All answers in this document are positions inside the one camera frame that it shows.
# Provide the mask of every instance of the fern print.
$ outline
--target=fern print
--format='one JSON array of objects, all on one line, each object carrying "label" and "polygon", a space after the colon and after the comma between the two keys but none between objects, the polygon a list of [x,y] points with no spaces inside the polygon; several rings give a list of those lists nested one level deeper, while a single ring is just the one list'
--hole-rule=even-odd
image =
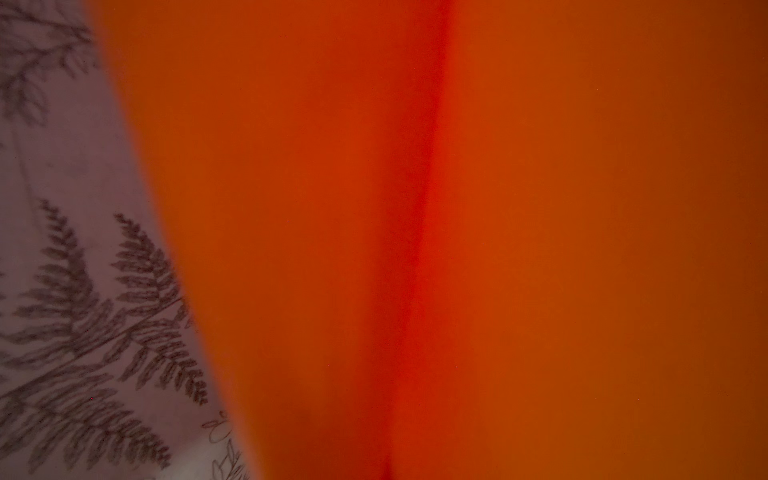
[{"label": "fern print", "polygon": [[[127,280],[122,283],[128,292],[116,300],[103,298],[68,218],[47,200],[41,200],[40,210],[49,243],[41,253],[48,260],[14,311],[30,325],[0,334],[7,343],[35,348],[18,355],[0,353],[0,364],[46,368],[0,396],[0,460],[28,449],[30,473],[56,452],[69,469],[102,461],[165,468],[168,446],[117,398],[121,385],[135,381],[136,390],[153,383],[183,390],[200,406],[208,401],[203,371],[182,339],[182,322],[189,314],[170,264],[135,222],[117,215],[127,240],[114,266],[131,273],[126,276],[151,280],[144,289],[157,295],[136,306],[131,300],[137,297],[126,294],[135,293],[136,281]],[[141,252],[126,255],[137,251],[130,242]]]},{"label": "fern print", "polygon": [[70,77],[98,68],[91,30],[67,3],[47,12],[40,0],[0,0],[0,95],[3,117],[46,125],[42,82],[53,71]]},{"label": "fern print", "polygon": [[103,458],[114,465],[169,465],[168,447],[151,428],[111,400],[117,390],[103,388],[112,380],[98,373],[101,364],[65,366],[12,390],[2,397],[0,459],[33,445],[28,460],[34,473],[63,445],[67,469],[78,462],[90,469]]},{"label": "fern print", "polygon": [[117,254],[119,261],[112,266],[127,274],[116,279],[128,288],[118,300],[134,305],[127,314],[150,315],[178,300],[179,285],[163,250],[155,246],[138,223],[122,214],[114,218],[126,239],[120,244],[123,250]]},{"label": "fern print", "polygon": [[41,202],[41,209],[48,220],[51,242],[42,253],[51,262],[40,266],[35,275],[39,287],[23,294],[35,303],[20,306],[15,315],[45,323],[1,334],[0,338],[15,345],[45,345],[2,361],[3,365],[15,369],[38,369],[69,354],[78,357],[125,324],[124,310],[114,313],[111,300],[99,303],[83,249],[67,217],[46,200]]},{"label": "fern print", "polygon": [[201,379],[203,371],[190,357],[181,339],[178,323],[172,319],[146,319],[130,328],[104,354],[104,362],[115,362],[131,346],[136,346],[131,362],[118,378],[120,382],[136,378],[136,390],[157,377],[155,386],[166,389],[173,385],[198,405],[208,402],[207,384]]}]

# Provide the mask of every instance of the botanical print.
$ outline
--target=botanical print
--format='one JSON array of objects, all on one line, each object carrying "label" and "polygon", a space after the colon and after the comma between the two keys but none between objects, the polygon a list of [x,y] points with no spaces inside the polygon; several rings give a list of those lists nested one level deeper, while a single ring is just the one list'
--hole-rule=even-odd
[{"label": "botanical print", "polygon": [[80,8],[58,0],[0,0],[0,97],[2,115],[46,125],[44,83],[56,71],[72,78],[98,68],[93,34]]},{"label": "botanical print", "polygon": [[40,208],[50,240],[41,252],[47,260],[35,275],[38,285],[14,311],[29,326],[0,334],[28,349],[0,353],[0,364],[41,373],[0,396],[0,459],[35,444],[28,460],[34,473],[63,445],[69,469],[102,459],[164,468],[169,447],[110,385],[132,381],[139,390],[152,384],[182,391],[198,405],[207,402],[203,372],[182,339],[189,313],[170,262],[140,225],[116,214],[125,241],[111,266],[125,291],[104,298],[67,217],[46,200]]},{"label": "botanical print", "polygon": [[77,0],[0,0],[0,476],[254,478],[98,65]]}]

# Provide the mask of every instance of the fern frond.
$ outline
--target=fern frond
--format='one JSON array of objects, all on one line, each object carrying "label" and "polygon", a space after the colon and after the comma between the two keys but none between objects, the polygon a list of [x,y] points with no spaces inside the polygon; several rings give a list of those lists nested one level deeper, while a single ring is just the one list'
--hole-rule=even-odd
[{"label": "fern frond", "polygon": [[187,344],[180,339],[179,327],[176,320],[169,319],[139,322],[115,341],[104,354],[104,362],[118,361],[134,344],[137,349],[119,382],[136,376],[136,390],[139,390],[157,376],[156,386],[166,389],[173,382],[177,391],[183,386],[186,396],[203,405],[208,402],[207,384],[201,378],[203,371],[194,368],[197,360],[191,358]]},{"label": "fern frond", "polygon": [[88,317],[73,331],[72,348],[76,353],[85,353],[100,344],[102,339],[118,333],[126,323],[126,309],[118,310],[114,315],[111,300],[105,300],[94,308]]},{"label": "fern frond", "polygon": [[[48,96],[43,82],[51,72],[62,70],[75,78],[78,72],[87,74],[98,66],[90,29],[62,14],[57,21],[55,15],[44,12],[44,3],[0,2],[2,115],[9,120],[21,118],[28,126],[48,123]],[[32,32],[45,34],[30,35],[29,26]]]},{"label": "fern frond", "polygon": [[176,311],[174,322],[177,325],[181,325],[181,323],[184,322],[185,329],[188,329],[194,324],[192,320],[192,315],[190,314],[190,310],[187,307],[187,302],[184,299],[181,299],[181,306],[179,306],[179,310]]},{"label": "fern frond", "polygon": [[168,466],[163,441],[123,402],[110,400],[117,390],[103,388],[114,379],[96,373],[103,366],[55,369],[7,397],[0,409],[0,459],[32,445],[32,474],[63,445],[68,469],[83,458],[87,468],[103,458],[115,465],[125,459]]},{"label": "fern frond", "polygon": [[170,261],[141,225],[123,214],[115,214],[114,218],[126,239],[116,254],[119,260],[112,263],[114,268],[126,273],[116,277],[127,288],[118,300],[130,303],[129,316],[159,312],[179,298],[179,285]]},{"label": "fern frond", "polygon": [[83,322],[98,304],[93,280],[86,269],[83,249],[69,226],[68,218],[47,200],[41,201],[40,209],[47,220],[46,229],[51,242],[51,246],[44,248],[42,253],[55,263],[39,267],[39,273],[34,278],[40,287],[31,288],[22,294],[22,297],[34,302],[18,307],[14,314],[26,319],[54,321],[46,325],[30,326],[16,333],[0,334],[0,338],[17,345],[48,343],[23,356],[2,362],[12,368],[37,369],[59,360],[67,353],[77,355],[78,337],[86,330]]}]

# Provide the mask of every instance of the fern leaf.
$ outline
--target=fern leaf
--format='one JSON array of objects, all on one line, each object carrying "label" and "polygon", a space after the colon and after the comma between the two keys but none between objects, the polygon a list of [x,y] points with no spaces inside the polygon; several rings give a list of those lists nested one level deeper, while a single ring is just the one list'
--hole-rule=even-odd
[{"label": "fern leaf", "polygon": [[116,280],[128,288],[157,288],[158,284],[154,278],[137,275],[119,276]]},{"label": "fern leaf", "polygon": [[26,345],[31,342],[47,342],[50,339],[69,336],[69,334],[70,326],[68,323],[50,323],[48,325],[30,326],[21,332],[11,335],[0,334],[0,338],[14,345]]},{"label": "fern leaf", "polygon": [[138,379],[136,381],[136,390],[139,390],[141,387],[146,385],[146,383],[149,382],[150,379],[152,379],[152,376],[163,365],[164,361],[165,361],[165,358],[162,355],[157,355],[152,359],[152,361],[150,361],[147,364],[147,367],[138,376]]},{"label": "fern leaf", "polygon": [[192,359],[184,360],[182,362],[179,362],[179,366],[181,368],[183,368],[183,369],[187,369],[187,368],[189,368],[191,366],[195,366],[195,365],[197,365],[197,362],[195,360],[192,360]]},{"label": "fern leaf", "polygon": [[93,309],[86,320],[74,329],[74,334],[82,336],[89,333],[92,329],[97,329],[109,319],[112,308],[112,300],[101,302],[101,305]]},{"label": "fern leaf", "polygon": [[136,462],[136,457],[138,456],[140,447],[141,442],[136,438],[132,438],[129,441],[128,447],[125,449],[125,459],[128,460],[131,464]]},{"label": "fern leaf", "polygon": [[116,409],[123,406],[123,402],[104,402],[103,404],[96,406],[91,412],[83,418],[83,422],[91,425],[100,425],[99,419],[105,415],[109,415]]},{"label": "fern leaf", "polygon": [[118,281],[129,289],[118,299],[147,307],[129,312],[135,316],[152,314],[177,300],[179,289],[176,276],[163,250],[155,246],[138,223],[122,214],[115,214],[114,218],[127,240],[121,244],[123,250],[116,255],[119,260],[112,266],[123,273],[135,273],[118,277]]},{"label": "fern leaf", "polygon": [[165,388],[168,386],[168,383],[170,383],[171,379],[174,377],[174,370],[178,365],[175,362],[169,362],[165,366],[165,370],[163,371],[163,374],[160,375],[158,385],[165,390]]},{"label": "fern leaf", "polygon": [[189,376],[187,377],[186,387],[187,389],[185,393],[187,394],[187,396],[192,396],[194,394],[194,379],[192,379],[192,377],[189,377]]},{"label": "fern leaf", "polygon": [[114,334],[120,332],[123,326],[125,326],[126,317],[126,309],[118,310],[112,317],[109,316],[109,312],[95,317],[94,323],[90,328],[81,328],[83,334],[77,338],[74,348],[79,351],[90,351],[90,349],[100,346],[102,339],[111,338]]},{"label": "fern leaf", "polygon": [[[16,369],[37,369],[67,353],[77,354],[82,329],[78,331],[75,327],[81,325],[80,322],[98,303],[98,295],[94,293],[93,281],[86,269],[83,249],[78,246],[78,239],[68,226],[67,217],[47,200],[41,202],[40,208],[48,220],[46,227],[51,232],[48,240],[52,245],[44,248],[42,253],[58,263],[46,263],[39,267],[40,272],[34,278],[43,288],[31,288],[22,294],[37,303],[19,306],[15,315],[26,319],[63,321],[28,327],[3,338],[19,345],[33,341],[51,342],[57,338],[62,340],[2,362]],[[86,324],[88,328],[92,327],[90,323]]]},{"label": "fern leaf", "polygon": [[164,325],[150,329],[142,329],[139,333],[143,336],[144,342],[155,342],[159,339],[178,338],[181,333],[178,332],[178,328],[173,324],[172,320],[163,319]]},{"label": "fern leaf", "polygon": [[68,318],[70,311],[67,309],[52,308],[44,305],[20,306],[14,315],[21,318]]},{"label": "fern leaf", "polygon": [[184,378],[187,376],[187,373],[183,370],[181,370],[179,373],[176,374],[176,381],[174,382],[174,387],[176,387],[176,391],[178,392],[179,389],[181,389],[181,386],[184,384]]},{"label": "fern leaf", "polygon": [[135,432],[131,433],[131,430],[135,429],[139,425],[141,425],[141,420],[128,420],[127,422],[124,422],[122,425],[120,425],[118,433],[121,435],[134,436]]},{"label": "fern leaf", "polygon": [[144,463],[149,459],[149,454],[152,451],[151,445],[144,444],[139,449],[139,462]]},{"label": "fern leaf", "polygon": [[157,463],[160,468],[167,468],[170,466],[170,453],[167,453],[168,447],[162,447],[157,450]]},{"label": "fern leaf", "polygon": [[45,410],[58,409],[64,403],[71,400],[74,396],[77,396],[83,392],[89,392],[100,384],[113,378],[114,377],[109,373],[102,373],[100,375],[87,377],[78,382],[72,383],[71,385],[56,389],[54,392],[49,393],[48,395],[39,399],[35,403],[35,406]]},{"label": "fern leaf", "polygon": [[145,266],[140,263],[130,262],[126,260],[121,260],[119,262],[110,263],[114,268],[120,270],[121,272],[131,272],[131,273],[152,273],[152,267],[151,266]]},{"label": "fern leaf", "polygon": [[23,293],[22,296],[56,306],[67,306],[71,302],[69,297],[54,295],[53,290],[50,288],[33,288]]},{"label": "fern leaf", "polygon": [[81,426],[80,429],[70,437],[69,442],[64,447],[64,463],[67,465],[67,468],[70,470],[74,468],[74,465],[78,462],[83,455],[83,452],[85,452],[85,449],[88,447],[88,442],[91,440],[91,437],[93,437],[96,432],[97,429],[95,427],[86,424]]},{"label": "fern leaf", "polygon": [[61,250],[58,248],[53,247],[46,247],[42,250],[40,250],[45,256],[48,258],[51,258],[53,260],[66,260],[67,259],[67,250]]},{"label": "fern leaf", "polygon": [[[186,346],[186,344],[184,342],[182,342],[181,340],[177,340],[176,342],[166,343],[165,345],[158,346],[157,351],[159,353],[173,352],[174,350],[178,350],[178,349],[184,348],[185,346]],[[189,352],[186,352],[186,351],[183,351],[183,352],[180,352],[180,353],[182,353],[182,355],[180,355],[180,356],[189,355]]]},{"label": "fern leaf", "polygon": [[53,422],[54,416],[49,412],[38,412],[30,415],[25,422],[12,432],[5,442],[0,445],[0,460],[23,449],[35,439],[40,431]]},{"label": "fern leaf", "polygon": [[35,473],[35,470],[48,459],[58,444],[61,443],[74,428],[74,422],[61,420],[58,424],[48,430],[48,434],[35,446],[32,450],[32,454],[29,456],[28,464],[30,475]]},{"label": "fern leaf", "polygon": [[2,364],[13,369],[38,369],[55,362],[69,353],[69,343],[59,342],[33,350],[19,357],[5,360]]},{"label": "fern leaf", "polygon": [[87,392],[85,396],[81,397],[64,408],[61,409],[61,415],[64,417],[75,418],[82,412],[88,410],[94,403],[98,403],[101,400],[108,399],[118,393],[115,389],[99,389],[93,392]]},{"label": "fern leaf", "polygon": [[187,302],[181,300],[181,305],[179,306],[179,309],[176,310],[176,315],[174,316],[174,324],[176,325],[176,328],[181,326],[181,322],[184,321],[188,315],[189,309],[187,308]]},{"label": "fern leaf", "polygon": [[169,330],[169,327],[172,326],[174,326],[173,322],[168,319],[145,320],[134,327],[133,334],[134,336],[144,336],[149,333]]},{"label": "fern leaf", "polygon": [[166,355],[165,358],[169,360],[176,360],[179,361],[179,359],[183,359],[185,356],[189,356],[190,353],[187,350],[178,350],[176,352],[171,353],[170,355]]},{"label": "fern leaf", "polygon": [[26,400],[39,392],[50,389],[59,383],[68,382],[73,379],[80,379],[89,373],[99,370],[101,365],[72,365],[52,370],[43,376],[39,376],[32,382],[29,382],[16,391],[15,396],[20,400]]},{"label": "fern leaf", "polygon": [[130,416],[132,413],[133,412],[131,410],[120,410],[119,412],[115,412],[108,416],[103,422],[99,423],[99,426],[109,428],[114,423],[119,423],[122,419]]},{"label": "fern leaf", "polygon": [[172,339],[177,339],[181,337],[181,334],[179,332],[162,332],[162,333],[156,333],[152,336],[147,336],[141,340],[141,342],[144,345],[152,346],[157,343],[161,342],[167,342]]},{"label": "fern leaf", "polygon": [[54,292],[59,292],[63,296],[69,296],[73,293],[72,287],[67,283],[65,280],[61,278],[62,275],[52,276],[47,274],[39,273],[37,275],[34,275],[32,278],[38,281],[38,283],[41,283],[51,289]]},{"label": "fern leaf", "polygon": [[125,380],[131,378],[136,372],[138,372],[141,366],[144,364],[144,361],[147,359],[147,355],[149,355],[149,349],[147,347],[143,347],[138,352],[136,352],[133,360],[131,360],[131,363],[125,367],[125,371],[120,376],[118,381],[124,382]]},{"label": "fern leaf", "polygon": [[208,392],[206,391],[207,384],[202,380],[194,383],[194,395],[192,401],[198,405],[205,405],[208,403]]},{"label": "fern leaf", "polygon": [[127,311],[129,316],[147,316],[157,311],[156,305],[137,306]]},{"label": "fern leaf", "polygon": [[156,290],[139,290],[118,295],[118,300],[129,303],[146,303],[157,301]]},{"label": "fern leaf", "polygon": [[0,438],[13,427],[13,424],[24,415],[25,411],[24,404],[15,399],[9,399],[6,402],[0,411]]},{"label": "fern leaf", "polygon": [[112,348],[104,354],[104,363],[117,362],[122,356],[123,352],[131,346],[132,338],[130,334],[124,335],[119,339]]},{"label": "fern leaf", "polygon": [[101,460],[101,457],[104,456],[111,438],[112,434],[108,430],[104,430],[96,436],[88,452],[88,460],[86,461],[86,468],[88,470],[93,468]]},{"label": "fern leaf", "polygon": [[133,439],[139,439],[141,440],[143,437],[145,437],[147,434],[151,433],[151,429],[149,427],[139,427],[138,429],[135,429],[131,433],[131,438]]},{"label": "fern leaf", "polygon": [[119,465],[120,458],[123,455],[123,445],[125,443],[125,435],[117,434],[112,441],[112,448],[109,449],[107,454],[107,460],[112,465]]}]

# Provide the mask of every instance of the orange curtain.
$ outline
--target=orange curtain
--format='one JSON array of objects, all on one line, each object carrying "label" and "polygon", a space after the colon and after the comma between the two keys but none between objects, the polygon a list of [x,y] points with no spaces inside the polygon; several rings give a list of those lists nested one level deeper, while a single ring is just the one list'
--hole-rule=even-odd
[{"label": "orange curtain", "polygon": [[768,3],[91,13],[266,478],[768,477]]}]

